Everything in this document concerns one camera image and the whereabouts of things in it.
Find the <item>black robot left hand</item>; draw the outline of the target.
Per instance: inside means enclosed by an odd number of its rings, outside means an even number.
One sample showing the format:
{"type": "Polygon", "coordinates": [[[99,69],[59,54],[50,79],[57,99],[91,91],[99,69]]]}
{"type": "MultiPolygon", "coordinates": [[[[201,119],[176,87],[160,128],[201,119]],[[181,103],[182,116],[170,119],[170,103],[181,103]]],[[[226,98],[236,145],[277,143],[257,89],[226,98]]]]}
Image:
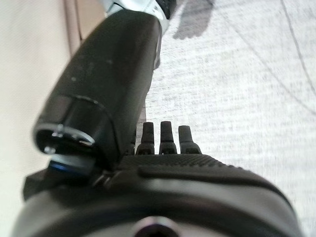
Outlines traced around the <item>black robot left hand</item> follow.
{"type": "Polygon", "coordinates": [[[159,58],[161,26],[121,10],[73,56],[33,128],[51,156],[26,177],[14,237],[301,237],[284,194],[251,171],[204,155],[190,128],[134,133],[159,58]]]}

